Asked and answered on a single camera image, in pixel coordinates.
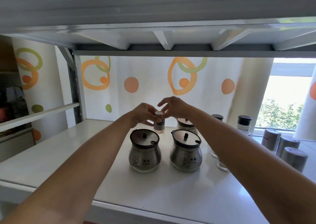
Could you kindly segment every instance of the orange dot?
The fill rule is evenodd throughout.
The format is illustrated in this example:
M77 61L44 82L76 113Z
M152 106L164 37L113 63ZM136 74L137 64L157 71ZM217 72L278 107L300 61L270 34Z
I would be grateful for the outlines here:
M138 90L138 80L134 77L129 77L124 81L124 88L129 93L134 93Z
M35 140L36 142L37 142L38 140L40 140L41 137L42 137L41 133L40 133L38 130L36 130L35 128L32 129L32 134L33 134L33 138L34 138L34 140Z
M230 78L226 78L222 83L222 93L230 94L235 89L235 83Z
M180 87L185 88L189 84L189 80L187 78L181 78L179 81Z
M32 80L32 78L28 75L23 75L22 76L22 81L25 83L29 83Z
M309 95L312 99L316 100L316 82L314 82L309 90Z
M106 83L106 82L107 82L107 78L104 77L104 76L102 76L102 77L100 78L100 82L101 82L101 83Z

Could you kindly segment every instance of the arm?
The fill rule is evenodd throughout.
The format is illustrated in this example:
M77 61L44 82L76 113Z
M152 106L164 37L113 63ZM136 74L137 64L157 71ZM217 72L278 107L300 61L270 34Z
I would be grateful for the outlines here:
M202 110L176 97L165 98L158 106L165 103L162 118L190 120L270 223L315 223L314 182L252 138Z
M140 104L85 142L1 224L82 224L128 131L146 120L161 121Z

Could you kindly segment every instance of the forearm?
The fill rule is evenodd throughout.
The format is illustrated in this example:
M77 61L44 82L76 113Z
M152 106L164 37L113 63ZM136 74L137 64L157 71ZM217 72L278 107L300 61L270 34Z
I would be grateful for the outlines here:
M296 211L308 211L315 207L315 184L308 178L252 138L209 114L192 106L188 106L187 114L187 118L247 189L263 214L272 213L267 203L279 214L282 209L291 210L291 214L295 215Z
M51 223L82 223L98 187L132 127L128 115L123 115L85 142L18 206L16 212L34 212L30 215L32 223L37 223L34 216L39 210L52 213L52 218L56 220Z

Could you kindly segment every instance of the hand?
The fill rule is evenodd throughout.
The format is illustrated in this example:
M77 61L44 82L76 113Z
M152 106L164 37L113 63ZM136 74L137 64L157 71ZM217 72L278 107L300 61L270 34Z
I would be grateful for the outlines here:
M182 99L177 97L164 98L160 103L158 103L158 107L161 107L165 103L167 103L167 105L161 110L164 112L162 118L168 118L171 116L175 118L187 118L190 105Z
M135 127L138 123L153 126L153 124L148 122L148 120L153 122L161 122L161 119L155 116L156 111L157 109L155 109L150 104L141 103L129 112L132 119L132 126Z

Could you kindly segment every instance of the green foliage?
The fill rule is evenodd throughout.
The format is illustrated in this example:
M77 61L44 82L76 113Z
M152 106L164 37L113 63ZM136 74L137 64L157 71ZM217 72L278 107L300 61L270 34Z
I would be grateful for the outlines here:
M267 100L261 105L256 126L295 130L302 109L302 104L290 104L283 109L274 100Z

